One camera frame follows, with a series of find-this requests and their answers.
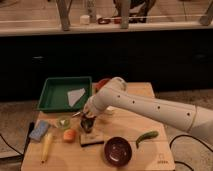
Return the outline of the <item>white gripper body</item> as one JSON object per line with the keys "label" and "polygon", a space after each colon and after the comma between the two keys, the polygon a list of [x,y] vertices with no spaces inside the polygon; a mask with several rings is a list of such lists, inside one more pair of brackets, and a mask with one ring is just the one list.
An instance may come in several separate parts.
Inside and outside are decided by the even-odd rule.
{"label": "white gripper body", "polygon": [[94,97],[90,97],[83,107],[83,114],[87,118],[97,117],[101,114],[101,110],[96,106]]}

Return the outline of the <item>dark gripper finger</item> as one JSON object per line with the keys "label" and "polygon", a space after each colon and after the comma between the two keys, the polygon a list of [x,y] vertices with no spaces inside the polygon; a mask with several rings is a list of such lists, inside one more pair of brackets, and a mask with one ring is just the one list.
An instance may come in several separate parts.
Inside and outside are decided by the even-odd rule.
{"label": "dark gripper finger", "polygon": [[86,116],[83,116],[81,118],[81,127],[86,133],[91,133],[92,132],[92,128],[93,128],[95,119],[96,119],[96,117],[88,118]]}

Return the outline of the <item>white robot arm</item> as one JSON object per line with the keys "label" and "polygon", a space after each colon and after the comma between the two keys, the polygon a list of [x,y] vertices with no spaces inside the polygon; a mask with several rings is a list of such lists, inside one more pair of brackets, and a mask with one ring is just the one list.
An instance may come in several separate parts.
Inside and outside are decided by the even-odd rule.
{"label": "white robot arm", "polygon": [[109,106],[134,112],[170,125],[213,145],[213,110],[196,105],[129,94],[121,77],[110,79],[88,98],[85,113],[98,116]]}

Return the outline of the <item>red object behind arm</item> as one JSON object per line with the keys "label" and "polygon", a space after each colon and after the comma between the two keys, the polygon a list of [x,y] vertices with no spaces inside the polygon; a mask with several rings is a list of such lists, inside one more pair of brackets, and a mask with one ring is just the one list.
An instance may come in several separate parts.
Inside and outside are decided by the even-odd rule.
{"label": "red object behind arm", "polygon": [[106,83],[108,83],[110,78],[104,78],[101,79],[96,85],[95,85],[95,92],[97,93]]}

